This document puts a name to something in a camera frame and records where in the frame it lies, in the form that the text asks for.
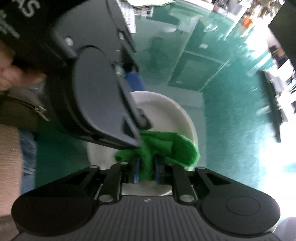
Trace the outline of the person's left hand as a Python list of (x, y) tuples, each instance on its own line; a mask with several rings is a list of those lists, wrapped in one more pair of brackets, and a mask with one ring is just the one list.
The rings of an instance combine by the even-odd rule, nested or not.
[(13, 87), (30, 87), (46, 79), (44, 73), (38, 71), (23, 71), (12, 64), (14, 51), (1, 41), (1, 91)]

